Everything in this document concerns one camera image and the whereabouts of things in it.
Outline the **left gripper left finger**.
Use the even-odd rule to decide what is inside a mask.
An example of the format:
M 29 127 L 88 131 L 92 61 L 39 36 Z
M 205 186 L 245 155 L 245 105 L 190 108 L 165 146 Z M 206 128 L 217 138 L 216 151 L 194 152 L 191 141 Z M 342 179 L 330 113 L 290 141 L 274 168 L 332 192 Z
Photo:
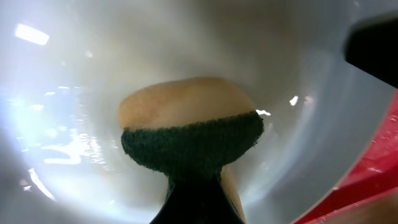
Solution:
M 165 202 L 150 224 L 196 223 L 196 199 L 192 185 L 169 178 Z

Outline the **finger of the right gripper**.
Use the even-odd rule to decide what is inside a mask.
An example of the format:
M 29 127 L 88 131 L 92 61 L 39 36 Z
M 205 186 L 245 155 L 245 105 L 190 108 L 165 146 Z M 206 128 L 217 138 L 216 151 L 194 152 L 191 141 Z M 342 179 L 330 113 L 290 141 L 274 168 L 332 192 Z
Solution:
M 352 25 L 344 44 L 344 58 L 397 88 L 397 13 L 370 17 Z

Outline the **light blue plate top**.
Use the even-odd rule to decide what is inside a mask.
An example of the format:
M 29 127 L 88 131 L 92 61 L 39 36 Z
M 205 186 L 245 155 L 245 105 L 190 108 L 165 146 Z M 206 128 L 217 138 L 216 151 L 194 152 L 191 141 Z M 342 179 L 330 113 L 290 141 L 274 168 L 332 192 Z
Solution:
M 396 1 L 2 1 L 1 222 L 149 223 L 167 179 L 121 148 L 119 103 L 195 77 L 262 116 L 232 163 L 248 223 L 291 223 L 353 167 L 394 88 L 344 59 Z

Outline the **green yellow sponge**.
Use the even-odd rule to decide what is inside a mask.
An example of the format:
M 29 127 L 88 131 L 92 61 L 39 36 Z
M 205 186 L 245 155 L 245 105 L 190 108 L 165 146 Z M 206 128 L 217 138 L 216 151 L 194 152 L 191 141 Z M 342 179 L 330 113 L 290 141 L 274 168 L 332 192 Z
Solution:
M 245 221 L 228 166 L 258 142 L 264 123 L 235 84 L 192 78 L 145 87 L 122 100 L 118 123 L 122 148 L 133 161 L 164 174 L 168 183 L 192 185 L 198 218 L 201 191 L 217 177 Z

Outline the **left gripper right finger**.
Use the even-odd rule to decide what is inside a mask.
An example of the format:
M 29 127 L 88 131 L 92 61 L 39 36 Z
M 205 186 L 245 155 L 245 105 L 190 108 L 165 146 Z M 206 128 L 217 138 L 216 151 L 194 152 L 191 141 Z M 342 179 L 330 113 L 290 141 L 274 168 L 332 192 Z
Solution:
M 199 223 L 244 224 L 217 177 L 209 180 L 201 193 Z

